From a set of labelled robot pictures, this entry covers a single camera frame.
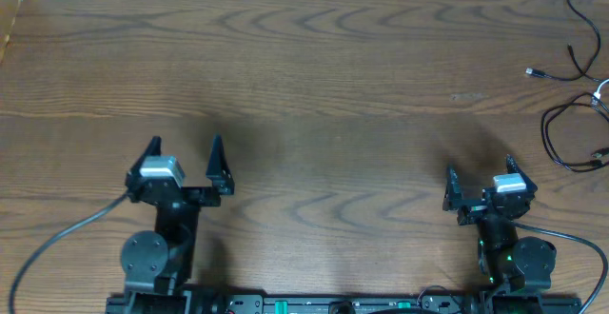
black wire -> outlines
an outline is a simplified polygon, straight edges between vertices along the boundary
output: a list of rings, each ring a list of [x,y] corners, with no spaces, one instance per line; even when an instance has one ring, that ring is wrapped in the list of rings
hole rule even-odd
[[[582,98],[584,96],[589,96],[590,102],[588,102],[588,103],[577,102],[580,98]],[[597,106],[591,105],[592,101],[596,101],[598,105]],[[543,148],[545,148],[545,152],[548,154],[548,156],[552,159],[552,161],[554,163],[558,164],[559,166],[563,166],[567,170],[570,170],[573,172],[590,172],[590,171],[598,170],[602,167],[606,167],[607,165],[609,165],[609,162],[603,163],[599,159],[591,160],[591,161],[587,161],[587,162],[567,163],[567,162],[564,162],[562,160],[562,158],[559,157],[558,153],[556,152],[556,149],[554,148],[554,145],[552,144],[552,141],[550,140],[549,128],[550,128],[550,124],[552,123],[552,121],[554,121],[554,119],[556,119],[559,115],[561,115],[563,112],[565,112],[570,107],[591,108],[596,113],[600,114],[600,116],[602,116],[602,118],[609,124],[609,116],[608,116],[609,108],[600,99],[598,99],[596,96],[594,96],[594,94],[589,93],[587,91],[583,92],[582,94],[576,96],[573,100],[571,100],[568,103],[565,103],[562,105],[557,105],[557,106],[547,109],[541,116],[541,141],[543,142]],[[555,111],[555,113],[546,119],[546,117],[554,111]]]
[[[57,243],[58,240],[64,238],[65,236],[69,235],[71,232],[75,231],[78,228],[81,228],[83,226],[86,226],[92,222],[94,222],[95,220],[103,217],[104,215],[108,214],[111,210],[113,210],[115,207],[117,207],[118,205],[120,205],[123,201],[125,201],[125,199],[128,196],[128,192],[124,193],[123,195],[119,196],[118,199],[114,200],[111,204],[109,204],[108,206],[104,207],[102,210],[98,211],[97,213],[89,216],[86,219],[81,220],[80,222],[62,230],[61,232],[56,233],[54,236],[50,237],[50,239],[48,239],[44,244],[40,245],[40,247],[38,247],[32,254],[31,256],[29,256],[28,260],[23,264],[23,266],[21,266],[21,269],[19,269],[19,272],[17,272],[17,275],[15,276],[14,281],[12,282],[12,286],[10,287],[10,295],[9,295],[9,314],[15,314],[15,296],[17,295],[17,287],[19,287],[19,284],[21,283],[21,280],[23,279],[23,277],[26,275],[26,272],[28,272],[29,267],[36,262],[36,260],[38,259],[38,257],[40,257],[40,255],[45,252],[45,250],[47,248],[49,248],[51,245]]]
[[[448,296],[450,296],[450,298],[453,300],[453,302],[459,306],[459,309],[462,309],[463,303],[461,301],[457,301],[457,299],[455,299],[455,297],[450,293],[450,291],[448,291],[448,289],[446,289],[445,287],[441,286],[441,285],[430,285],[428,287],[426,287],[425,289],[422,290],[421,294],[419,294],[419,297],[417,298],[417,305],[419,307],[422,308],[422,303],[421,303],[421,299],[422,296],[425,292],[427,292],[427,290],[432,289],[432,288],[439,288],[444,290],[446,293],[448,293]]]
[[[584,244],[586,246],[590,246],[595,251],[597,251],[597,253],[600,256],[600,259],[602,260],[602,272],[600,273],[600,278],[599,278],[599,281],[597,282],[597,286],[594,287],[592,294],[590,294],[590,297],[588,297],[588,300],[586,300],[586,302],[583,304],[583,306],[580,309],[579,314],[583,314],[583,312],[588,308],[588,306],[590,306],[590,304],[597,298],[597,296],[599,295],[600,289],[602,288],[602,285],[605,283],[605,279],[607,278],[607,267],[608,266],[607,266],[607,256],[605,256],[605,253],[602,252],[600,247],[598,247],[596,244],[594,244],[590,241],[587,241],[583,238],[580,238],[580,237],[576,237],[576,236],[572,236],[570,234],[560,233],[560,232],[556,232],[556,231],[552,231],[552,230],[548,230],[548,229],[533,227],[533,226],[529,226],[529,225],[525,225],[525,224],[515,223],[515,222],[509,221],[509,220],[508,220],[508,222],[514,227],[526,229],[526,230],[536,232],[536,233],[547,234],[547,235],[551,235],[554,237],[568,239],[568,240],[571,240],[571,241],[574,241],[574,242],[577,242],[580,244]]]
[[[597,59],[597,56],[599,56],[599,52],[600,52],[601,41],[600,41],[599,28],[597,28],[597,26],[592,22],[592,20],[588,19],[588,17],[586,17],[579,10],[576,10],[576,8],[571,3],[571,0],[567,0],[567,5],[569,6],[569,9],[571,9],[579,18],[581,18],[584,22],[586,22],[592,28],[595,35],[597,36],[597,48],[596,48],[594,54],[592,55],[592,57],[588,60],[588,63],[586,64],[586,66],[584,68],[581,68],[580,64],[578,63],[578,61],[575,58],[575,53],[573,52],[573,47],[571,45],[567,45],[567,50],[569,51],[569,56],[571,56],[571,61],[575,65],[575,68],[580,72],[580,74],[578,76],[573,76],[573,77],[559,77],[559,76],[554,76],[554,75],[545,73],[543,75],[543,77],[549,78],[552,80],[558,80],[558,81],[576,81],[576,80],[579,80],[581,77],[585,77],[587,79],[600,83],[603,81],[603,79],[599,79],[599,78],[588,75],[588,70],[592,67],[592,64]]]

wood grain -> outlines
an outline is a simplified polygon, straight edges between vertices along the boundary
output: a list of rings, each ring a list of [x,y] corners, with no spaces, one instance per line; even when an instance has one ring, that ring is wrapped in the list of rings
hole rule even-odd
[[[609,33],[609,0],[576,4]],[[225,140],[237,193],[202,212],[203,284],[483,284],[475,229],[442,212],[444,172],[455,164],[477,194],[507,153],[540,186],[524,222],[609,250],[606,171],[554,166],[539,134],[544,108],[594,84],[523,76],[572,72],[567,42],[581,59],[594,48],[564,0],[24,0],[0,68],[0,305],[37,246],[123,190],[155,134],[189,185],[206,183],[213,134]],[[553,139],[585,159],[606,145],[604,125],[574,111]],[[124,240],[153,220],[152,207],[125,204],[50,249],[20,312],[102,312],[123,287]],[[552,242],[552,292],[587,297],[598,257]],[[608,306],[603,291],[590,312]]]
[[[0,0],[0,63],[4,57],[7,43],[10,39],[10,30],[19,9],[21,0]]]

